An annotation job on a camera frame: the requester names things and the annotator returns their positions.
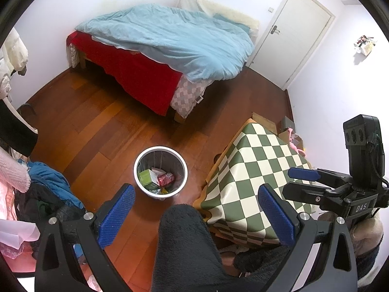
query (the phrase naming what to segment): white jacket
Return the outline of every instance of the white jacket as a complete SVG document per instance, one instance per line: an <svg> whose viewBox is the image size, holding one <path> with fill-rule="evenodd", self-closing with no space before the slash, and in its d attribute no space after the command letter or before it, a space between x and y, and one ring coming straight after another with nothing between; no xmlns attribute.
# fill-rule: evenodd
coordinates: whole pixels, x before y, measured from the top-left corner
<svg viewBox="0 0 389 292"><path fill-rule="evenodd" d="M12 28L0 48L0 99L4 99L11 90L9 81L12 71L22 71L27 61L28 50L16 29Z"/></svg>

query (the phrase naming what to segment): door handle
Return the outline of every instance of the door handle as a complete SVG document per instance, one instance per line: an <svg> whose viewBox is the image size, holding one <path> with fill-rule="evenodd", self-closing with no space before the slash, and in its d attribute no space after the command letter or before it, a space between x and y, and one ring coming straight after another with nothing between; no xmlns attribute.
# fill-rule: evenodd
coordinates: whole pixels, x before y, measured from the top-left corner
<svg viewBox="0 0 389 292"><path fill-rule="evenodd" d="M272 34L272 35L273 35L274 33L280 34L280 31L277 30L277 25L275 25L275 26L273 27L272 31L270 32L270 34Z"/></svg>

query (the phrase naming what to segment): pillow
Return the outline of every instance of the pillow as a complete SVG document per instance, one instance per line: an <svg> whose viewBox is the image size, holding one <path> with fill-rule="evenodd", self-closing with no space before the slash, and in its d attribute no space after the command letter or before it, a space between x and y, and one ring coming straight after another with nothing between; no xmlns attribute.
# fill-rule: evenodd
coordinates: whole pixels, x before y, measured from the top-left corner
<svg viewBox="0 0 389 292"><path fill-rule="evenodd" d="M240 27L242 30L244 30L244 31L247 33L247 35L250 36L250 27L248 27L247 25L244 25L244 24L242 24L242 23L236 23L236 22L234 22L234 21L231 21L229 18L226 18L226 17L224 17L224 16L221 15L221 14L215 14L215 15L213 16L213 18L215 18L215 19L217 19L217 20L225 21L225 22L227 22L227 23L234 24L235 26Z"/></svg>

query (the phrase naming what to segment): red cloth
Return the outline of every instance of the red cloth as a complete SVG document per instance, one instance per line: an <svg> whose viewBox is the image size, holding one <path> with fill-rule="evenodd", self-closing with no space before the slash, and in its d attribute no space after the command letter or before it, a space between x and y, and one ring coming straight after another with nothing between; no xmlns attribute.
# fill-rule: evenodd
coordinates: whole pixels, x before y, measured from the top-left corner
<svg viewBox="0 0 389 292"><path fill-rule="evenodd" d="M123 89L155 113L166 115L181 72L157 63L141 53L115 48L92 40L89 34L74 32L66 44L73 44L107 74L115 77Z"/></svg>

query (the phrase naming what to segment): blue comforter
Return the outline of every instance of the blue comforter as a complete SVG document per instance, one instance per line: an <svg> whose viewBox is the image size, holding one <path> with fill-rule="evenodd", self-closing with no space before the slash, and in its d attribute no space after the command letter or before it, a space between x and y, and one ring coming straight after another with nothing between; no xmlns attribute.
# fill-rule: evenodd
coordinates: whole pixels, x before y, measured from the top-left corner
<svg viewBox="0 0 389 292"><path fill-rule="evenodd" d="M76 30L103 44L138 50L191 82L236 77L254 50L248 34L234 24L157 4L101 15Z"/></svg>

